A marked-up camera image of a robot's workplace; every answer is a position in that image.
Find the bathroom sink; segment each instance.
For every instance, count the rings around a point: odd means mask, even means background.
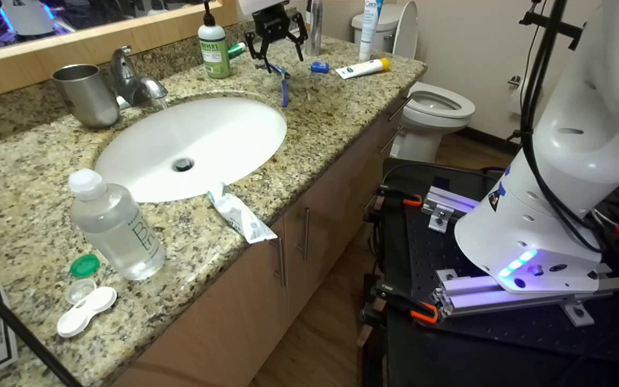
[[[254,99],[210,97],[165,109],[119,133],[95,171],[138,202],[172,202],[236,183],[283,144],[283,117]]]

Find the wooden floor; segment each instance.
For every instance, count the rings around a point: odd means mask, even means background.
[[[511,157],[468,138],[445,138],[437,163],[453,169],[503,169]],[[254,387],[352,387],[359,385],[357,314],[363,274],[373,271],[366,226],[326,283],[311,298],[281,344],[259,372]]]

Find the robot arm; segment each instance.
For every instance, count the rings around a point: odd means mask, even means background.
[[[594,293],[603,255],[580,219],[618,187],[619,0],[604,0],[551,96],[528,148],[456,225],[456,241],[475,267],[508,290]]]

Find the granite countertop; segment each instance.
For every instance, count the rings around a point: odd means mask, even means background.
[[[323,58],[332,69],[357,58],[354,46],[333,40],[325,40],[325,53]],[[230,186],[230,192],[260,219],[274,225],[425,67],[393,58],[393,69],[388,73],[343,82],[336,73],[309,79],[309,62],[299,62],[291,44],[272,46],[268,58],[291,73],[286,143],[260,171]],[[209,79],[202,67],[162,79],[171,90],[168,102],[246,96],[279,105],[275,76],[257,71],[247,54],[232,66],[235,76],[219,82]],[[20,112],[16,105],[0,111],[13,117]],[[84,385],[102,385],[129,365],[246,249],[246,241],[205,198],[141,205],[165,246],[165,267],[141,285],[102,267],[100,285],[114,287],[119,304],[95,318],[80,337],[56,336],[56,321],[69,307],[64,301],[69,262],[90,251],[66,218],[72,206],[66,176],[90,169],[121,129],[150,112],[156,109],[124,111],[123,121],[107,131],[88,131],[69,115],[58,115],[52,124],[30,118],[35,125],[27,131],[0,138],[0,283],[13,313]],[[22,349],[18,365],[0,375],[0,385],[43,387],[58,382],[28,349]]]

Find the soap bottle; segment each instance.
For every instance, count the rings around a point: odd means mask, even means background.
[[[95,171],[74,172],[69,189],[75,196],[72,221],[123,277],[142,283],[163,267],[163,247],[129,189],[105,183]]]
[[[205,0],[205,24],[199,31],[202,60],[209,78],[222,79],[230,76],[225,31],[217,27],[210,16],[209,0]]]

